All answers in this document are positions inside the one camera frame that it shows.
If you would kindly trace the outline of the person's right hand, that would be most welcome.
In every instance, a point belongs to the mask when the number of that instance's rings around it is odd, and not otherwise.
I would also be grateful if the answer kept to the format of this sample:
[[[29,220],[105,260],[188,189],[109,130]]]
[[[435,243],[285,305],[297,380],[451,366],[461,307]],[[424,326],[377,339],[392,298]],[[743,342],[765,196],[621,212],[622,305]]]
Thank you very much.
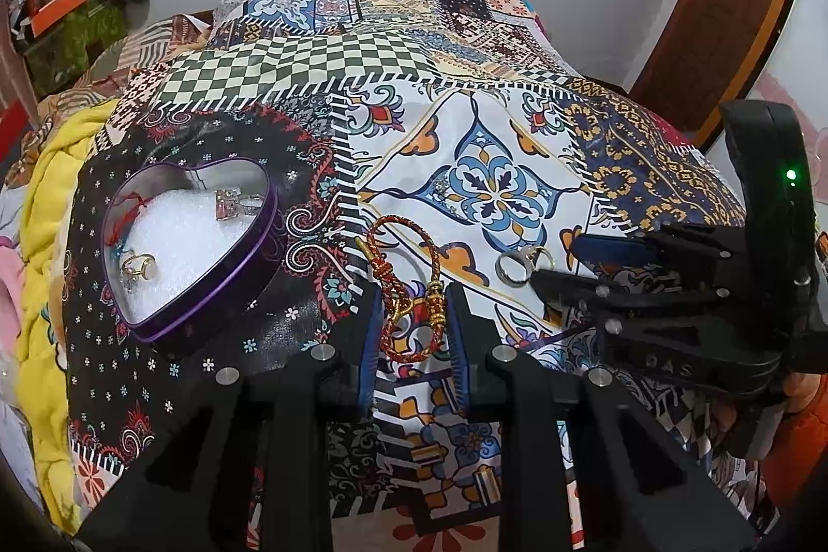
[[[811,415],[826,419],[826,384],[820,374],[791,372],[783,381],[786,395],[783,410],[787,415]]]

